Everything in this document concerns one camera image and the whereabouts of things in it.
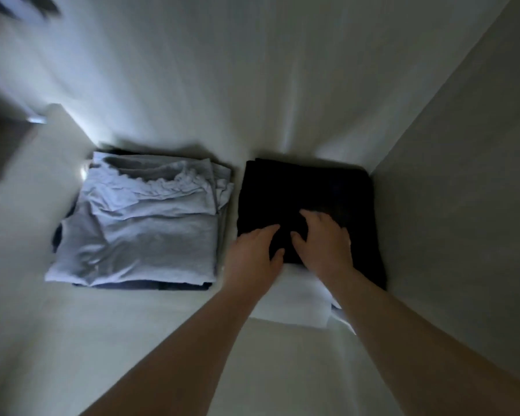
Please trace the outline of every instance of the left hand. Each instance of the left hand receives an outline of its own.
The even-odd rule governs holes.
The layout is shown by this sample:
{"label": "left hand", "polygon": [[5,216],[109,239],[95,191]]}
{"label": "left hand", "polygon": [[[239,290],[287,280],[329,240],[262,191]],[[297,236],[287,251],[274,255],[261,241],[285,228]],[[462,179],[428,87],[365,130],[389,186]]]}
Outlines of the left hand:
{"label": "left hand", "polygon": [[278,224],[256,229],[231,244],[225,258],[222,292],[254,301],[268,292],[283,267],[283,248],[270,261],[270,243],[277,230]]}

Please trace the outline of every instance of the forearm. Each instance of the forearm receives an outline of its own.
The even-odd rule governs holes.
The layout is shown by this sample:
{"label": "forearm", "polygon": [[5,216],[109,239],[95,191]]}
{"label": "forearm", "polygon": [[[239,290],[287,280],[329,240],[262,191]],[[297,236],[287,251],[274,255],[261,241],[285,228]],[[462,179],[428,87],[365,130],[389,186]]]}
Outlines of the forearm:
{"label": "forearm", "polygon": [[256,302],[220,291],[82,416],[204,415]]}
{"label": "forearm", "polygon": [[520,414],[520,382],[353,271],[328,288],[409,416]]}

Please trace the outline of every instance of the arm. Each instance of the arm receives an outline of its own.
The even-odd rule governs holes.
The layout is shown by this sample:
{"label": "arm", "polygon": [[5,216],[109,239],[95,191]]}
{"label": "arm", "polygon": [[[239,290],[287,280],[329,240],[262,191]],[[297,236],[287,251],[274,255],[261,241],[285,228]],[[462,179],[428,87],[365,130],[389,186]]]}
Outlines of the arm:
{"label": "arm", "polygon": [[518,380],[355,270],[349,234],[330,216],[300,213],[308,239],[293,232],[293,246],[339,301],[406,415],[520,415]]}
{"label": "arm", "polygon": [[278,229],[240,236],[220,292],[81,416],[205,415],[241,327],[283,266],[283,250],[271,261],[268,252]]}

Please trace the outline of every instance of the hand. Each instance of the hand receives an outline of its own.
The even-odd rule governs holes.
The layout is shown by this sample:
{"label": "hand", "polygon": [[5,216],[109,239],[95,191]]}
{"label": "hand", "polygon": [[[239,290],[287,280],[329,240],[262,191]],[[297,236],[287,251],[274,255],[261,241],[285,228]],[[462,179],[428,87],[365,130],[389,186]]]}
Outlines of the hand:
{"label": "hand", "polygon": [[308,224],[306,241],[297,232],[291,232],[291,241],[304,265],[327,286],[332,279],[354,270],[350,255],[350,238],[331,216],[301,210]]}
{"label": "hand", "polygon": [[258,301],[270,289],[283,267],[281,248],[270,261],[270,243],[278,224],[238,237],[229,247],[222,291]]}

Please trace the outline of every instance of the stack of folded clothes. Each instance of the stack of folded clothes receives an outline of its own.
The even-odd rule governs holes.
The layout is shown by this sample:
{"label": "stack of folded clothes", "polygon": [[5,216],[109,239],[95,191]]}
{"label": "stack of folded clothes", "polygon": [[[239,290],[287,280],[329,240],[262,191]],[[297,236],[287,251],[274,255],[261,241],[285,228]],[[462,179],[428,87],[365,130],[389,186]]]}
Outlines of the stack of folded clothes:
{"label": "stack of folded clothes", "polygon": [[300,209],[325,212],[350,234],[354,267],[385,289],[387,277],[378,247],[372,180],[361,168],[319,168],[256,159],[248,161],[239,195],[238,234],[279,223],[270,255],[285,248],[285,263],[302,261],[290,232],[306,239]]}
{"label": "stack of folded clothes", "polygon": [[208,288],[216,279],[230,178],[230,169],[208,159],[94,153],[45,279]]}

